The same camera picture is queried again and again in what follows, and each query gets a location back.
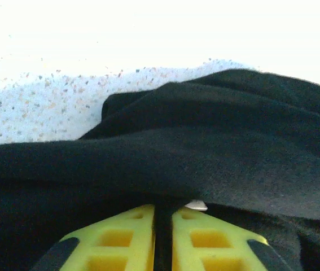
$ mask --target black fabric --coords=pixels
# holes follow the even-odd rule
[[[102,116],[78,141],[0,146],[1,269],[162,196],[204,200],[294,270],[320,256],[319,85],[232,70],[113,95]]]

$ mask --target white speckled countertop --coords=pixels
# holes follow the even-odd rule
[[[110,94],[229,68],[320,84],[319,4],[149,2],[0,4],[0,144],[76,139]]]

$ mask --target white small object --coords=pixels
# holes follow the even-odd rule
[[[207,211],[207,206],[202,200],[193,200],[185,207],[196,210],[196,211]]]

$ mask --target black cloth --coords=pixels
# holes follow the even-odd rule
[[[0,145],[0,269],[161,197],[262,234],[320,270],[320,86],[230,70],[110,96],[76,141]]]

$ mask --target yellow plastic object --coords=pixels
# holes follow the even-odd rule
[[[173,271],[266,271],[247,244],[264,237],[188,208],[172,220]]]
[[[173,271],[266,271],[247,240],[266,239],[189,208],[172,216]],[[141,206],[74,231],[78,246],[61,271],[152,271],[154,207]]]
[[[80,240],[61,271],[151,271],[154,207],[141,206],[76,230]]]

